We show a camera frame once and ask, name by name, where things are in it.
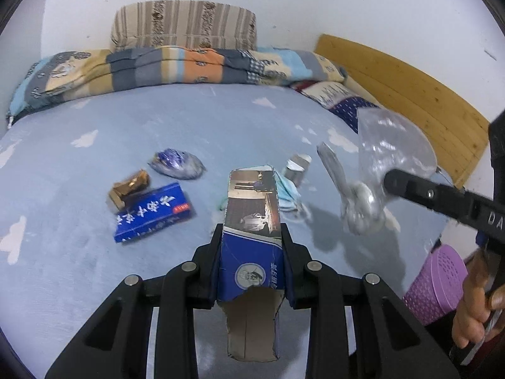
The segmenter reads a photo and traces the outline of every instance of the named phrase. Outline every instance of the blue cigarette pack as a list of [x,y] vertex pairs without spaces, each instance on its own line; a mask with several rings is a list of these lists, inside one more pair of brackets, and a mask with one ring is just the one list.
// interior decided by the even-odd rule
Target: blue cigarette pack
[[232,171],[218,279],[218,301],[227,316],[231,357],[259,362],[278,359],[277,312],[283,299],[284,262],[274,171],[272,167]]
[[114,240],[142,237],[190,216],[191,207],[179,183],[174,182],[144,193],[131,208],[118,213]]

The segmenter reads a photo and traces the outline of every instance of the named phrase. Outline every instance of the purple basket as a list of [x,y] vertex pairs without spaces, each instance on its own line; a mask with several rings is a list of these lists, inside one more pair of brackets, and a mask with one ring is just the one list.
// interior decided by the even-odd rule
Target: purple basket
[[423,325],[454,310],[463,296],[466,266],[449,245],[432,253],[403,301]]

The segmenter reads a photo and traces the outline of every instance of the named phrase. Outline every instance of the clear plastic bag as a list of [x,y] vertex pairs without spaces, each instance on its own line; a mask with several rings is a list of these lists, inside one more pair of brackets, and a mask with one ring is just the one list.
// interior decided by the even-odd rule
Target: clear plastic bag
[[423,132],[410,120],[383,108],[358,110],[360,181],[347,183],[335,153],[322,143],[317,150],[342,199],[345,228],[356,235],[380,230],[385,224],[384,208],[392,196],[382,181],[398,168],[423,178],[435,173],[437,159]]

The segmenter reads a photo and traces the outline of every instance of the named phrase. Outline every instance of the toothpaste box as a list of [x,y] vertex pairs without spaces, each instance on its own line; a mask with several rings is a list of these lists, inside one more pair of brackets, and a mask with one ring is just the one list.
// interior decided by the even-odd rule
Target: toothpaste box
[[130,208],[117,214],[114,240],[124,242],[189,218],[191,207],[179,183],[143,193]]
[[232,358],[278,359],[277,313],[283,299],[284,262],[274,171],[272,167],[232,171],[218,279],[218,301],[227,316]]

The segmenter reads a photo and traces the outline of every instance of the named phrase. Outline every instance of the human hand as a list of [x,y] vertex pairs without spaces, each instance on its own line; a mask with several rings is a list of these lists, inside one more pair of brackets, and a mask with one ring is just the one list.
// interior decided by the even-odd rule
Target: human hand
[[[484,292],[488,280],[489,271],[479,250],[468,267],[468,276],[463,282],[463,298],[453,321],[453,340],[461,349],[469,342],[478,343],[484,338],[484,322],[488,320],[491,310],[505,309],[505,285],[488,299]],[[504,328],[505,312],[489,332],[486,341],[495,338]]]

